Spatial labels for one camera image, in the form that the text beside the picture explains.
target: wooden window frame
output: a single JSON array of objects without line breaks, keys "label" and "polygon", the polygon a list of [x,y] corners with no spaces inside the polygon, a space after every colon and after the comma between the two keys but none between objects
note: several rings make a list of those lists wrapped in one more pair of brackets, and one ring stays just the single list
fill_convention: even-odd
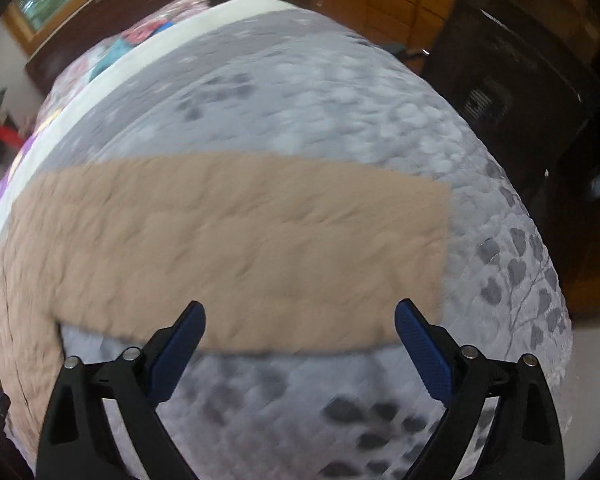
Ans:
[{"label": "wooden window frame", "polygon": [[2,15],[2,22],[11,35],[20,44],[28,56],[31,56],[46,39],[51,36],[76,11],[91,0],[69,0],[58,9],[40,30],[35,31],[29,25],[17,4],[11,2]]}]

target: gray quilt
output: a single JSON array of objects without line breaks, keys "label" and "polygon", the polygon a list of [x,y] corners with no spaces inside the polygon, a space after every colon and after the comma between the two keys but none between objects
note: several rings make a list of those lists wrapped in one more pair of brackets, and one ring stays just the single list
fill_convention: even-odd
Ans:
[{"label": "gray quilt", "polygon": [[[565,428],[571,328],[546,248],[480,140],[389,54],[305,10],[227,25],[117,88],[40,171],[193,150],[353,160],[448,182],[443,325],[491,358],[535,353]],[[126,346],[70,326],[62,336],[66,353],[86,362]],[[389,346],[332,356],[196,355],[158,412],[202,479],[399,479],[443,408],[404,349]],[[464,473],[493,413],[488,402]],[[124,459],[144,477],[114,406],[110,417]]]}]

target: black chair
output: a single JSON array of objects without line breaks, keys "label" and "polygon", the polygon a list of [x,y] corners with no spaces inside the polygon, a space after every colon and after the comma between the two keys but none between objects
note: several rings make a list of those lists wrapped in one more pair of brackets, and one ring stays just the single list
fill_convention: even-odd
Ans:
[{"label": "black chair", "polygon": [[456,0],[421,76],[467,121],[527,206],[600,106],[600,80],[510,0]]}]

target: wooden headboard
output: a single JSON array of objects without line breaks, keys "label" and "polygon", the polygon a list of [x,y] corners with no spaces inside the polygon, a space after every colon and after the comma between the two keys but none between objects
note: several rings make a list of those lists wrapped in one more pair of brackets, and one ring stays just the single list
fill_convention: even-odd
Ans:
[{"label": "wooden headboard", "polygon": [[119,34],[173,0],[91,0],[29,59],[25,69],[47,95],[56,77],[99,41]]}]

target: red object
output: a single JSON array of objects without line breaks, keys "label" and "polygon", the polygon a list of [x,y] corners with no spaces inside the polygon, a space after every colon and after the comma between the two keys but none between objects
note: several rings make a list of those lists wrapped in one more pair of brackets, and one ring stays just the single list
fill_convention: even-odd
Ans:
[{"label": "red object", "polygon": [[0,140],[7,146],[19,150],[24,145],[24,139],[21,138],[16,130],[8,126],[0,126]]}]

